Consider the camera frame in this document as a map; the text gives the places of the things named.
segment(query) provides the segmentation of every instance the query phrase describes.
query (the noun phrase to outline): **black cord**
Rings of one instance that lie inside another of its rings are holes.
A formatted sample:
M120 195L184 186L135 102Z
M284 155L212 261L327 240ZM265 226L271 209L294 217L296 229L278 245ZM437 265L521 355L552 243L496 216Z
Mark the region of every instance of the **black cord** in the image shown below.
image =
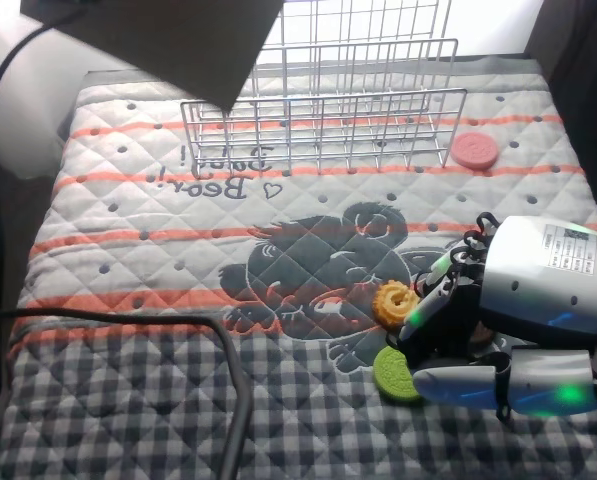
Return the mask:
M57 19L57 20L55 20L53 22L46 23L42 27L38 28L37 30L34 30L29 35L27 35L25 38L23 38L7 54L7 56L5 57L5 59L0 64L0 82L2 81L2 77L5 76L5 72L7 71L7 68L9 68L9 65L11 64L11 62L13 61L13 59L16 57L16 55L18 55L18 53L20 53L20 51L23 48L25 48L27 46L27 44L29 42L31 42L37 36L42 35L43 33L45 33L47 30L51 30L52 28L59 27L61 25L66 25L68 23L72 23L72 22L78 20L79 18L85 16L86 13L87 13L87 9L86 8L81 8L81 9L76 10L75 12L72 12L69 15L65 15L64 17L61 17L61 18L59 18L59 19Z
M70 308L21 308L0 310L0 320L19 317L69 317L117 325L201 325L211 328L222 342L231 381L238 397L236 410L229 425L222 464L218 473L219 480L233 480L238 472L240 455L245 442L249 420L253 408L253 393L249 378L242 370L238 354L225 327L217 320L195 315L116 315L111 313L87 312Z

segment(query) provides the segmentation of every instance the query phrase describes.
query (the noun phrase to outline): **cartoon bear print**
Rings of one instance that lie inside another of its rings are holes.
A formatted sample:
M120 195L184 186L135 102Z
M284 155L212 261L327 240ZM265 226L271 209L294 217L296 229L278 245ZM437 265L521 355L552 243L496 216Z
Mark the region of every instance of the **cartoon bear print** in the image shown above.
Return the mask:
M441 248L394 249L407 239L395 208L357 203L342 218L314 216L256 228L260 239L246 264L224 267L221 286L239 304L227 327L245 333L254 325L301 340L327 341L342 372L373 364L384 348L372 300L388 280L410 285L442 254Z

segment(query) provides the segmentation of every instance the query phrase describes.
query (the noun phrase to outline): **green cookie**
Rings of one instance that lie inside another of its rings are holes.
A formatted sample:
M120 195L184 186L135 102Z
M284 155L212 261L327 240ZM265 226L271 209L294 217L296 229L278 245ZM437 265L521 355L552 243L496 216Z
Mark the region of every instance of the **green cookie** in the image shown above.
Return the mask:
M399 402L413 402L420 399L414 389L407 359L398 350L383 348L374 360L374 381L378 390Z

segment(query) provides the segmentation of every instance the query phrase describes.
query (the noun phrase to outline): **checkered fabric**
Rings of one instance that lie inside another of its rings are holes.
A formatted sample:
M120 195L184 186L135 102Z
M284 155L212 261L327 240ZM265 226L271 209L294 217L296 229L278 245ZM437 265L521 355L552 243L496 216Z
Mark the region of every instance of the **checkered fabric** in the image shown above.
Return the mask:
M597 229L535 64L496 65L452 79L469 89L460 132L500 149L486 175L435 155L242 184L217 167L207 195L183 154L184 94L103 76L78 97L21 306L221 319L254 389L241 479L597 478L597 412L504 426L373 383L373 292L409 283L480 212ZM215 477L236 396L213 334L49 317L19 322L11 346L0 479Z

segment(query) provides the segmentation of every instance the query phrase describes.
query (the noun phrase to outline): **robotic finger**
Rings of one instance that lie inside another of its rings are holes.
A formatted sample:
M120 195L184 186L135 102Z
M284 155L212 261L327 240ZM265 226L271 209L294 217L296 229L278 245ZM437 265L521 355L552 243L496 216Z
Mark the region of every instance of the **robotic finger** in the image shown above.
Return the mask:
M491 214L419 280L423 298L390 345L428 400L550 416L597 409L597 233ZM475 356L478 322L535 345Z

